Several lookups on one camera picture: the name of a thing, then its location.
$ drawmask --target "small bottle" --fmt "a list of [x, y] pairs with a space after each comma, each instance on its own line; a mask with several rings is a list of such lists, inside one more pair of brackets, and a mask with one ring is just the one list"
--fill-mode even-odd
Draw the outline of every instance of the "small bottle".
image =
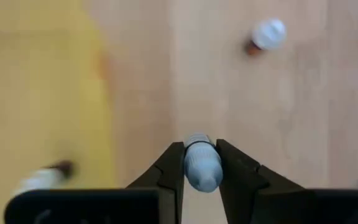
[[64, 181], [73, 175], [72, 161], [60, 161], [48, 167], [35, 171], [31, 177], [23, 180], [21, 186], [14, 195], [30, 190], [47, 190], [59, 187]]
[[201, 192], [213, 192], [222, 182], [221, 158], [207, 135], [197, 133], [185, 142], [185, 175], [189, 183]]
[[246, 44], [248, 55], [258, 55], [265, 50], [273, 50], [282, 45], [287, 36], [284, 23], [279, 19], [270, 19], [259, 24]]

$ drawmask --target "plastic cap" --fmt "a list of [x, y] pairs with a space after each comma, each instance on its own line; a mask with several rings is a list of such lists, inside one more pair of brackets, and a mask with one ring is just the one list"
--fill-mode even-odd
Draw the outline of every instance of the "plastic cap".
[[33, 176], [23, 180], [21, 187], [14, 194], [18, 195], [30, 190], [53, 189], [64, 180], [64, 175], [58, 169], [42, 169], [34, 172]]
[[201, 192], [213, 192], [222, 182], [221, 158], [205, 134], [197, 133], [186, 141], [185, 174], [191, 186]]
[[262, 22], [252, 33], [253, 42], [264, 50], [276, 49], [286, 37], [287, 30], [279, 19]]

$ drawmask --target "white cap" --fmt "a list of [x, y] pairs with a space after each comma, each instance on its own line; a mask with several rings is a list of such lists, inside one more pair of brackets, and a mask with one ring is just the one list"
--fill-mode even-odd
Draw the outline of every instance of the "white cap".
[[270, 19], [254, 29], [252, 41], [261, 49], [272, 50], [279, 47], [286, 36], [287, 30], [284, 23], [279, 19]]
[[21, 182], [21, 187], [14, 192], [14, 195], [30, 190], [54, 189], [65, 179], [58, 169], [42, 169]]
[[185, 156], [185, 174], [189, 183], [201, 192], [213, 192], [223, 179], [219, 154], [205, 134], [192, 135], [185, 143], [185, 147], [188, 146], [190, 147]]

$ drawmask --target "brown cap base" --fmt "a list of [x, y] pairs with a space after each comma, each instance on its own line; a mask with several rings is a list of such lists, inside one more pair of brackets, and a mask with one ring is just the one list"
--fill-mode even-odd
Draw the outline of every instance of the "brown cap base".
[[261, 49], [260, 47], [258, 47], [254, 41], [252, 40], [249, 40], [245, 47], [244, 47], [244, 50], [246, 51], [246, 53], [250, 56], [254, 56], [254, 55], [258, 55], [258, 54], [261, 54], [264, 50]]
[[66, 179], [69, 179], [73, 175], [74, 163], [69, 160], [64, 160], [52, 164], [51, 166], [46, 167], [48, 169], [58, 169]]

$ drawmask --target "yellow object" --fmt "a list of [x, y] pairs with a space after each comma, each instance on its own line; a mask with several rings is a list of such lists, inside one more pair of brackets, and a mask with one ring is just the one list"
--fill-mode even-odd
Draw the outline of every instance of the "yellow object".
[[77, 0], [0, 1], [0, 223], [21, 179], [59, 159], [67, 187], [114, 185], [103, 46]]

